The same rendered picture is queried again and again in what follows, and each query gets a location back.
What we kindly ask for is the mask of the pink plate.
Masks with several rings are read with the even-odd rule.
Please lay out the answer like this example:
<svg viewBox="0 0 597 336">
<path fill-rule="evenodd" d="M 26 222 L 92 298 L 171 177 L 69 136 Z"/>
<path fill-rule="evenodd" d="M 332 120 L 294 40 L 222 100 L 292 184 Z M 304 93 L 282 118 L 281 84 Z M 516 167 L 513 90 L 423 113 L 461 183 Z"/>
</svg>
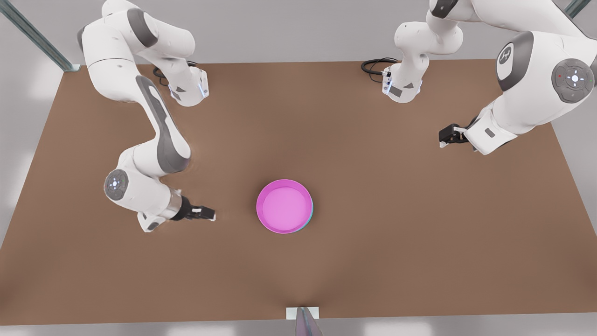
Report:
<svg viewBox="0 0 597 336">
<path fill-rule="evenodd" d="M 290 179 L 276 180 L 258 194 L 256 214 L 269 231 L 290 234 L 307 219 L 311 199 L 311 194 L 301 183 Z"/>
</svg>

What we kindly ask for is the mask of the blue plate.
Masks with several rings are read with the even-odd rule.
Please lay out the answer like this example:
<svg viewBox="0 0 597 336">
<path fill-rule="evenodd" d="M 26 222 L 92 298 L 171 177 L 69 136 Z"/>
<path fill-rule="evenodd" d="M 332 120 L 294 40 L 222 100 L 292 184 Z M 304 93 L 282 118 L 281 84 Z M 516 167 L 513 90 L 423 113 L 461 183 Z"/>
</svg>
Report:
<svg viewBox="0 0 597 336">
<path fill-rule="evenodd" d="M 311 199 L 311 206 L 309 207 L 309 210 L 310 210 L 309 215 L 308 215 L 307 219 L 304 221 L 304 223 L 302 224 L 302 226 L 296 230 L 296 232 L 305 228 L 307 226 L 307 224 L 311 221 L 313 212 L 314 212 L 314 208 L 315 208 L 315 206 L 313 204 L 313 200 Z"/>
</svg>

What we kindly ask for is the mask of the silver frame post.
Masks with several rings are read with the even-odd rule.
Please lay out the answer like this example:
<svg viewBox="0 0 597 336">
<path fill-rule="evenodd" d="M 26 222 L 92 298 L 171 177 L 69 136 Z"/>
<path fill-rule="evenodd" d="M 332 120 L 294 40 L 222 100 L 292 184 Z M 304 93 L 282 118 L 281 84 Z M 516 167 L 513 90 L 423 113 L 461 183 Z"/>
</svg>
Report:
<svg viewBox="0 0 597 336">
<path fill-rule="evenodd" d="M 56 47 L 54 47 L 37 28 L 19 12 L 9 0 L 0 0 L 0 13 L 2 13 L 15 27 L 18 28 L 38 49 L 40 49 L 52 62 L 64 72 L 76 72 L 80 64 L 71 63 Z"/>
<path fill-rule="evenodd" d="M 295 336 L 323 336 L 318 325 L 319 307 L 286 308 L 286 319 L 296 321 Z"/>
<path fill-rule="evenodd" d="M 570 0 L 567 6 L 564 8 L 564 12 L 571 19 L 575 18 L 589 3 L 591 0 Z"/>
</svg>

